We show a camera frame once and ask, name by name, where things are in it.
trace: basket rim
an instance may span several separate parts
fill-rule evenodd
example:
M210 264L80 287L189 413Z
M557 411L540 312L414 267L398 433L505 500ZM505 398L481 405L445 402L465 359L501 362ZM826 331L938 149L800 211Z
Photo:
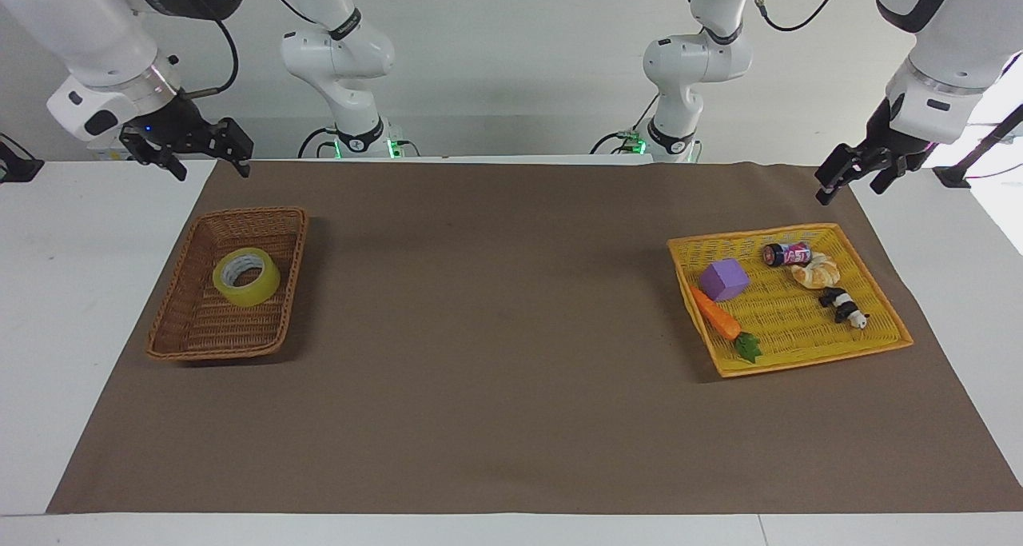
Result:
M807 229L826 229L832 230L839 237L839 242L848 252L850 258L855 263L861 275L866 279L868 283L874 290L875 295L877 295L878 301L881 302L881 306L884 307L888 316L892 317L895 327L899 331L899 339L895 343L889 343L889 345L881 347L870 347L870 349L855 350L852 353L846 354L834 354L830 357L819 357L819 359L811 361L790 361L790 363L781 363L764 367L751 367L742 368L742 370L735 370L735 368L723 368L721 367L721 362L718 360L717 352L714 350L713 343L711 342L710 331L707 328L706 321L697 309L696 300L693 298L693 291L690 290L690 284L685 281L685 275L680 270L678 263L675 262L674 255L672 255L672 263L675 266L675 276L678 277L678 286L681 289L682 301L685 303L685 309L690 313L690 317L693 319L697 331L700 337L703 339L704 346L707 348L707 352L710 355L711 361L714 363L714 368L716 368L718 374L722 378L733 378L739 375L753 375L753 374L763 374L763 372L776 372L780 370L788 370L789 368L802 368L806 366L813 366L818 364L830 363L830 361L841 361L846 359L852 359L852 357L865 357L869 354L880 354L890 352L891 350L904 349L905 347L910 347L914 345L913 335L909 334L909 328L906 328L905 323L902 321L902 317L898 316L895 307L888 300L888 295L884 293L880 284L878 284L877 279L874 278L871 270L866 268L866 263L860 258L856 247L853 246L852 240L845 235L844 230L837 222L807 222L802 223L802 225L789 225L789 226L775 226L771 229L756 229L756 230L737 230L737 232L731 233L709 233L709 235L697 235L697 236L683 236L675 237L674 239L669 239L667 246L669 251L674 251L674 247L680 243L694 243L702 242L702 240L735 240L743 239L743 237L749 236L764 236L764 235L774 235L774 233L789 233L793 230L807 230Z
M208 222L212 218L220 218L221 216L230 215L296 215L299 218L299 229L295 241L292 267L287 275L286 283L284 284L284 301L281 303L280 307L281 317L279 323L277 324L277 334L271 343L255 347L246 347L246 349L190 350L190 352L187 353L165 353L161 352L161 350L157 350L155 339L158 330L164 322L164 316L171 303L171 295L174 294L174 291L177 290L178 284L180 283L180 273L184 268L185 258L190 251L192 239L198 229L198 226L201 223ZM145 347L146 356L149 356L150 359L159 361L227 360L244 359L246 357L262 357L266 356L266 354L274 354L277 350L280 350L281 345L284 343L284 337L287 334L288 324L291 324L292 306L295 302L295 287L299 279L299 270L302 266L302 256L305 249L308 229L309 214L302 207L233 208L232 210L226 211L208 212L208 214L198 215L196 218L193 218L191 225L189 226L187 236L185 237L181 251L178 254L178 259L175 262L174 270L171 275L171 281L168 284L167 291L164 293L160 310L158 310L157 316L153 317L152 326L149 328L149 334L146 338Z

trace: table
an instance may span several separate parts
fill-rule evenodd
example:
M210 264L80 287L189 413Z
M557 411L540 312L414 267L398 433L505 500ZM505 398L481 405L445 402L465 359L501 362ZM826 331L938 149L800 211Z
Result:
M646 156L549 156L540 163L649 163ZM442 160L424 160L441 163ZM524 160L465 160L520 163ZM530 163L537 163L534 156ZM222 543L1015 544L1023 514L736 516L277 516L101 514L45 510L102 385L130 334L212 164L188 181L131 163L51 164L30 185L0 186L0 542L112 543L145 534ZM892 263L1018 480L1023 403L1009 317L1023 291L1023 258L969 192L927 174L885 196L856 192ZM1002 273L992 283L987 273ZM118 291L102 280L120 277ZM990 317L987 313L1000 312ZM59 330L52 330L59 323ZM76 356L68 357L66 353Z

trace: gray wall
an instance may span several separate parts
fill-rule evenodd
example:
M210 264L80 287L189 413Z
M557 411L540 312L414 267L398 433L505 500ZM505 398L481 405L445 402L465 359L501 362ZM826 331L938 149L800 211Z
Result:
M653 97L640 57L651 40L698 30L685 0L356 0L387 32L398 64L374 81L381 109L427 155L588 152L628 127ZM767 0L782 24L820 0ZM191 88L222 83L229 54L212 24L147 16L161 46L181 57ZM241 73L208 118L232 116L256 155L292 156L329 123L318 94L284 72L282 33L300 25L276 0L246 0L227 20ZM749 74L703 85L703 160L815 164L840 141L858 141L884 84L913 37L885 22L874 0L834 0L801 32L767 29L747 10ZM0 130L51 160L87 160L46 111L64 79L59 61L0 9Z

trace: carrot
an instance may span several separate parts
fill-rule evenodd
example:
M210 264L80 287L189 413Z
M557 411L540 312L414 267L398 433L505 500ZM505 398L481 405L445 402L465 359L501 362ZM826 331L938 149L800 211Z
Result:
M739 334L743 331L743 327L740 326L739 321L731 316L731 314L724 312L720 306L711 301L708 295L704 294L700 288L695 286L690 286L690 290L693 291L693 298L697 302L697 307L700 312L706 317L707 321L714 327L714 330L721 335L724 339L735 339L739 338Z
M757 357L761 356L760 338L750 334L749 331L743 331L743 327L739 324L739 321L731 314L724 312L720 306L717 306L717 303L711 301L700 288L690 284L690 290L693 291L697 309L700 310L707 321L710 321L714 330L722 338L728 339L736 347L740 357L756 364Z

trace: brown tablecloth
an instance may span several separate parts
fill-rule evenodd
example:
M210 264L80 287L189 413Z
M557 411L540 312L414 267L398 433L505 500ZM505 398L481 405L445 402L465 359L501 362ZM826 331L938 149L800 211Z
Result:
M146 359L172 258L49 511L1023 510L858 203L813 192L752 164L220 165L195 215L313 216L284 348ZM800 222L841 223L917 345L717 378L665 240Z

